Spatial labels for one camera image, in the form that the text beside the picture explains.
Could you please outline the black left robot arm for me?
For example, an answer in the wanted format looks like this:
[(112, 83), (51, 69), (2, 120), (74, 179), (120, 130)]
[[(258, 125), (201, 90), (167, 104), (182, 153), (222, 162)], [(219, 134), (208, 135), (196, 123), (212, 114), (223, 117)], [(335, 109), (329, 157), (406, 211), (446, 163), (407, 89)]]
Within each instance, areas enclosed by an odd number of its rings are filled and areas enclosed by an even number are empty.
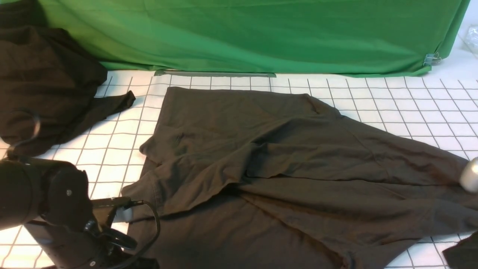
[[(1, 230), (23, 225), (53, 262), (53, 269), (158, 269), (143, 254), (160, 235), (153, 206), (129, 197), (91, 200), (86, 172), (58, 160), (7, 157), (1, 160)], [(137, 242), (112, 228), (132, 220), (135, 206), (148, 206), (153, 238), (135, 254)]]

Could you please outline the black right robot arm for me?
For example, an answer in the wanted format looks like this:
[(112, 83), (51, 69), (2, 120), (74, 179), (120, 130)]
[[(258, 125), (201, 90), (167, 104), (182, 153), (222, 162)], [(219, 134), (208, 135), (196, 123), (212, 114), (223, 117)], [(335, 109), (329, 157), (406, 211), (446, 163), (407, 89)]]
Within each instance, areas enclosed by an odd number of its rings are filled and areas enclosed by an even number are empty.
[(471, 193), (478, 192), (478, 158), (475, 157), (470, 160), (463, 171), (459, 179), (461, 187)]

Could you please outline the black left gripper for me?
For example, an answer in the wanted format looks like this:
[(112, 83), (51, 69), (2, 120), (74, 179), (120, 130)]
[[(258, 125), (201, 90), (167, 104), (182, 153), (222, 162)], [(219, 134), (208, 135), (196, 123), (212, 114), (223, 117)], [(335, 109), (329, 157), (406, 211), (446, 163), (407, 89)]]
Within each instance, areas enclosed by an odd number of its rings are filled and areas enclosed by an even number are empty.
[(26, 230), (36, 240), (43, 252), (51, 259), (51, 269), (158, 269), (156, 259), (135, 256), (124, 252), (125, 234), (114, 229), (112, 237), (94, 236), (91, 229), (74, 233), (62, 226), (50, 225), (44, 221), (25, 224)]

